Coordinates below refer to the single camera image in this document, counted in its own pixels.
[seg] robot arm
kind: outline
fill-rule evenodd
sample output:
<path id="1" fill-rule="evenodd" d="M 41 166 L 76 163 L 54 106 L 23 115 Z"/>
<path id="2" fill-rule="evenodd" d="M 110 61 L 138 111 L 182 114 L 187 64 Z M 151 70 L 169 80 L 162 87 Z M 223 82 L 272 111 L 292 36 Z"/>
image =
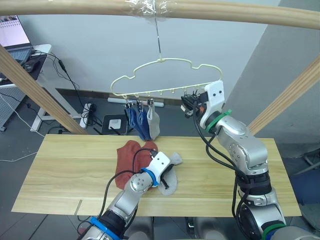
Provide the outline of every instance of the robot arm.
<path id="1" fill-rule="evenodd" d="M 92 217 L 92 226 L 81 240 L 120 240 L 131 220 L 135 217 L 141 196 L 151 187 L 162 182 L 163 174 L 172 168 L 170 159 L 158 152 L 149 166 L 133 175 L 107 207 L 104 214 L 97 219 Z"/>
<path id="2" fill-rule="evenodd" d="M 260 240 L 266 231 L 284 227 L 286 221 L 269 177 L 267 148 L 246 125 L 229 116 L 231 111 L 222 113 L 223 82 L 212 82 L 203 93 L 185 95 L 181 100 L 185 116 L 193 115 L 194 123 L 215 135 L 229 153 L 242 198 L 235 214 L 240 230 L 247 238 Z"/>

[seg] white wall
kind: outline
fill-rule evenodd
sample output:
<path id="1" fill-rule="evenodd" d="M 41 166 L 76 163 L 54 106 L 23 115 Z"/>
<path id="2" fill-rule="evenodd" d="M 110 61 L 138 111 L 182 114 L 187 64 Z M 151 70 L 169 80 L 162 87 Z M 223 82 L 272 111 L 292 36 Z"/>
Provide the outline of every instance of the white wall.
<path id="1" fill-rule="evenodd" d="M 319 0 L 282 0 L 280 6 L 320 11 Z M 319 30 L 269 25 L 225 109 L 232 109 L 232 116 L 248 125 L 319 53 Z M 259 131 L 256 137 L 275 138 L 277 145 L 320 144 L 320 83 Z M 308 145 L 300 149 L 299 154 L 307 152 Z"/>
<path id="2" fill-rule="evenodd" d="M 247 0 L 278 5 L 280 0 Z M 110 92 L 111 82 L 159 58 L 156 27 L 141 17 L 108 15 L 25 15 L 20 20 L 34 45 L 52 44 L 81 90 Z M 195 65 L 217 65 L 224 72 L 227 98 L 266 29 L 265 24 L 163 19 L 158 23 L 165 58 L 187 58 Z M 44 67 L 57 88 L 72 89 L 58 78 L 50 61 Z M 191 70 L 166 62 L 142 69 L 137 78 L 116 85 L 117 92 L 138 92 L 205 83 L 218 79 L 214 69 Z M 180 98 L 183 92 L 167 93 Z"/>

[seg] wooden table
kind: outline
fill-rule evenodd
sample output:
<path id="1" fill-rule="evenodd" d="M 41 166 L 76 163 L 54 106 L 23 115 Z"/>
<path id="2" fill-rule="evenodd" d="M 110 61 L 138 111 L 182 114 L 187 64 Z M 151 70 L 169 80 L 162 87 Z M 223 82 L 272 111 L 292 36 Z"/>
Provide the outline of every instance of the wooden table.
<path id="1" fill-rule="evenodd" d="M 47 134 L 24 180 L 13 212 L 97 215 L 105 187 L 115 174 L 117 148 L 137 136 Z M 285 216 L 300 216 L 287 172 L 272 138 L 261 139 L 268 149 L 271 184 Z M 176 166 L 177 191 L 163 196 L 150 189 L 140 200 L 139 216 L 231 217 L 235 173 L 215 163 L 199 137 L 161 136 L 159 151 L 181 155 Z M 226 151 L 214 141 L 225 154 Z M 107 206 L 120 191 L 113 182 Z"/>

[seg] wooden pole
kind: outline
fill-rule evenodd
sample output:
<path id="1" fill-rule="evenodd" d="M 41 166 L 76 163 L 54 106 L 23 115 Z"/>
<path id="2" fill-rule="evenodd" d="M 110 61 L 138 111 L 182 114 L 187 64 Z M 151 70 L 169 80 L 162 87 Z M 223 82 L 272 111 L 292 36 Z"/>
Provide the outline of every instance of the wooden pole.
<path id="1" fill-rule="evenodd" d="M 148 9 L 146 2 L 153 3 L 152 0 L 0 0 L 0 16 L 28 14 L 146 16 L 143 14 L 143 10 Z M 320 29 L 320 12 L 298 8 L 211 0 L 155 0 L 155 5 L 157 16 L 168 18 Z"/>
<path id="2" fill-rule="evenodd" d="M 320 80 L 320 55 L 250 124 L 253 135 L 263 129 Z"/>
<path id="3" fill-rule="evenodd" d="M 0 45 L 0 72 L 74 134 L 88 134 Z"/>

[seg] power strip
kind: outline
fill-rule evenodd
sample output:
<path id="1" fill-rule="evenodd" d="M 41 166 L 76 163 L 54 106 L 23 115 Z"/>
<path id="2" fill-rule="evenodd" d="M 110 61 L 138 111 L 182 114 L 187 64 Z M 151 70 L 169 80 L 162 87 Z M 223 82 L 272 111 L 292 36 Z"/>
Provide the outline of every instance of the power strip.
<path id="1" fill-rule="evenodd" d="M 82 127 L 83 129 L 87 128 L 87 124 L 88 124 L 88 113 L 89 113 L 89 109 L 90 109 L 91 103 L 86 103 L 84 105 L 84 109 L 83 112 L 81 114 L 81 120 L 80 120 L 80 127 Z"/>

